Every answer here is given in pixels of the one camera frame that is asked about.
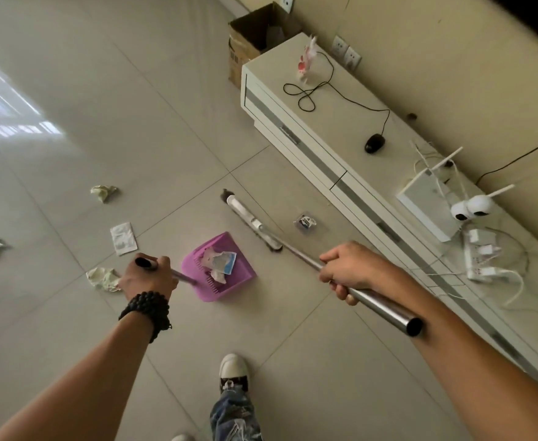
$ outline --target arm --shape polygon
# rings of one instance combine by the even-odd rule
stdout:
[[[169,258],[157,261],[155,272],[129,264],[120,280],[128,300],[149,290],[169,299],[177,280]],[[0,441],[114,440],[152,334],[147,316],[127,314],[81,362],[1,427]]]
[[[373,288],[423,318],[412,339],[477,439],[538,439],[538,383],[475,334],[404,270],[358,243],[321,257],[321,281],[354,305],[348,285]]]

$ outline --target cardboard box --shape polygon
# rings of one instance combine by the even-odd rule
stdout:
[[[302,32],[276,2],[229,23],[229,79],[240,88],[243,65]]]

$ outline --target bracelet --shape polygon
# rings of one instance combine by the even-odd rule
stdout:
[[[149,343],[152,343],[161,331],[172,328],[168,317],[169,302],[161,293],[148,291],[136,294],[129,301],[125,310],[122,311],[118,320],[132,311],[138,311],[151,319],[154,328],[153,336]]]

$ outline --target person's left hand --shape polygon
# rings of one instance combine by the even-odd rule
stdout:
[[[134,263],[138,257],[155,260],[158,263],[156,270],[146,270]],[[169,257],[151,257],[150,255],[138,252],[134,259],[126,267],[124,275],[118,282],[118,286],[124,290],[126,299],[130,301],[137,294],[146,291],[156,291],[163,294],[167,300],[171,293],[177,288],[177,279],[171,272],[171,261]]]

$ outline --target person's left arm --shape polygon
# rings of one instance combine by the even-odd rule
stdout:
[[[136,256],[157,260],[158,269],[129,264],[119,283],[128,300],[150,290],[168,300],[177,287],[169,258]],[[149,317],[127,314],[81,362],[1,427],[0,441],[114,440],[152,335]]]

